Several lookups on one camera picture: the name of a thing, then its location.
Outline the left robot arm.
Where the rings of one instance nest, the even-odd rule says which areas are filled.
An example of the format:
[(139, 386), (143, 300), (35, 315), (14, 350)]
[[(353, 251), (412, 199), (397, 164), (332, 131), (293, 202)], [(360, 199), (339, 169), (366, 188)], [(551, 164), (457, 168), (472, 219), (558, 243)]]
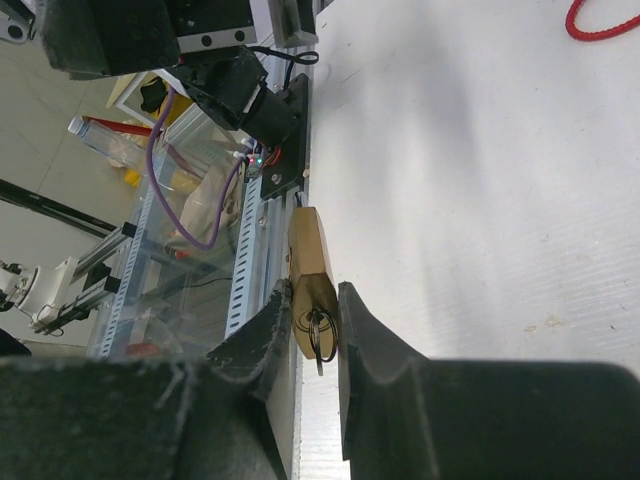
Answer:
[(279, 48), (311, 46), (309, 1), (39, 1), (35, 28), (52, 68), (74, 79), (163, 69), (218, 125), (272, 146), (299, 114), (267, 85), (258, 21)]

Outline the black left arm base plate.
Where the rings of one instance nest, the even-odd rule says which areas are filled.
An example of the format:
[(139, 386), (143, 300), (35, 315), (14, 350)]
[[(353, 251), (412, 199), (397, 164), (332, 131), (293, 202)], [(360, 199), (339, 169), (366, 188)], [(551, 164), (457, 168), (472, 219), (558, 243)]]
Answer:
[(310, 79), (305, 73), (294, 77), (285, 92), (285, 102), (297, 114), (298, 123), (278, 146), (280, 156), (275, 164), (263, 170), (263, 200), (284, 195), (288, 190), (303, 185), (303, 171), (306, 169), (309, 153), (309, 93)]

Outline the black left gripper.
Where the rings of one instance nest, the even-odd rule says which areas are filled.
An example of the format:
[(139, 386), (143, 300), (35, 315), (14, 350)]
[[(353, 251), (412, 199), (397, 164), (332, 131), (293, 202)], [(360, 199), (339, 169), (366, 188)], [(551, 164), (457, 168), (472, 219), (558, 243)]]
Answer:
[(174, 67), (188, 56), (257, 41), (248, 1), (41, 1), (51, 67), (94, 80)]

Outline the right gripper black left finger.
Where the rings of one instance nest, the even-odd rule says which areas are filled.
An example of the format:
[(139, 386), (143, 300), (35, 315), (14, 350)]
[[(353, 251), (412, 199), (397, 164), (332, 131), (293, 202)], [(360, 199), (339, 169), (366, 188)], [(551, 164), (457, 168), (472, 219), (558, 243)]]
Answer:
[(283, 479), (267, 404), (291, 285), (201, 358), (1, 361), (5, 479)]

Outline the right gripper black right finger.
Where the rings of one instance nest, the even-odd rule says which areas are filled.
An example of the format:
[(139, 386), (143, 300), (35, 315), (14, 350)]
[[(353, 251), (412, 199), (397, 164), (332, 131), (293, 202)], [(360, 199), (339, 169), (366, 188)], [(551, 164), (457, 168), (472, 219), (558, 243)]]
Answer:
[(607, 363), (430, 359), (338, 290), (355, 479), (635, 479), (639, 381)]

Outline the medium brass padlock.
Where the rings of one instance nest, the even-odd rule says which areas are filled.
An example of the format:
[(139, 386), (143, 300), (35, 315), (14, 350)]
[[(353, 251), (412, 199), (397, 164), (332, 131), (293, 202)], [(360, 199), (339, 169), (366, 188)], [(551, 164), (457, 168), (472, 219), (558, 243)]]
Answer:
[[(315, 361), (309, 341), (308, 315), (314, 307), (327, 310), (337, 326), (340, 320), (338, 299), (333, 283), (324, 228), (317, 209), (294, 196), (288, 228), (288, 268), (292, 286), (292, 329), (305, 358)], [(322, 353), (330, 352), (331, 336), (322, 333)]]

